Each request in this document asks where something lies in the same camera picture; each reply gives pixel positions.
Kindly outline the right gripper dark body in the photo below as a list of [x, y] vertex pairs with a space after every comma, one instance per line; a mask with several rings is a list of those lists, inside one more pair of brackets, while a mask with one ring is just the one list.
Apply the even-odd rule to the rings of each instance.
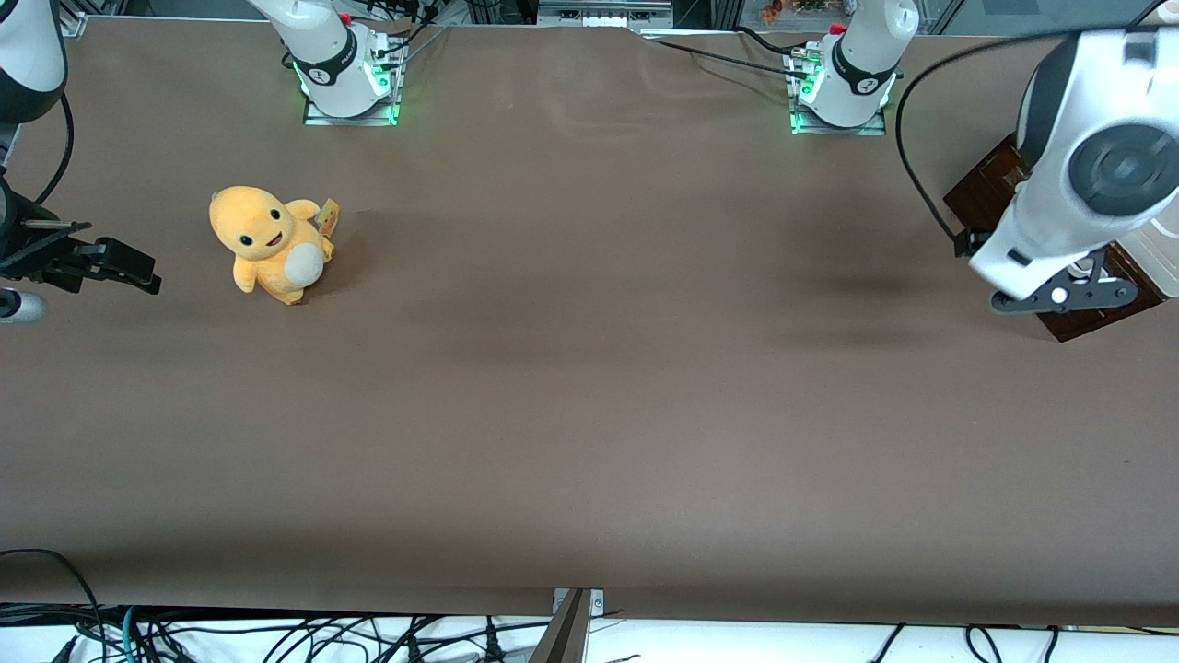
[[70, 252], [73, 224], [13, 192], [5, 178], [1, 189], [1, 276], [8, 282], [42, 283], [41, 270], [55, 265], [55, 261]]

